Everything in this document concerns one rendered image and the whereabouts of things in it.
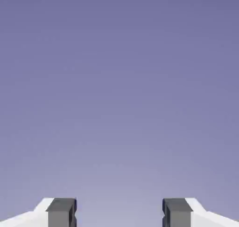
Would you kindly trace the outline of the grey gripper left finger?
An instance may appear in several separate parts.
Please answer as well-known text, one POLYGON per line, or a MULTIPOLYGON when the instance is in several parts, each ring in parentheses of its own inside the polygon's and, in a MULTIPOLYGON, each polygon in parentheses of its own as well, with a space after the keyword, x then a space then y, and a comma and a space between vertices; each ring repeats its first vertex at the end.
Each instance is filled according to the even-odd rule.
POLYGON ((43 198, 32 211, 0 221, 0 227, 77 227, 75 198, 43 198))

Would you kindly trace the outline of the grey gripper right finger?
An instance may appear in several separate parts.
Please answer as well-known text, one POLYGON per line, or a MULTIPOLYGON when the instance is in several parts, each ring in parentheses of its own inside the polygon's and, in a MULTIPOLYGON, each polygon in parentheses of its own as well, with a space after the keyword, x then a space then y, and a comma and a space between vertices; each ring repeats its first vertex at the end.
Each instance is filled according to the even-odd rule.
POLYGON ((239 220, 205 210, 196 198, 164 198, 162 211, 162 227, 239 227, 239 220))

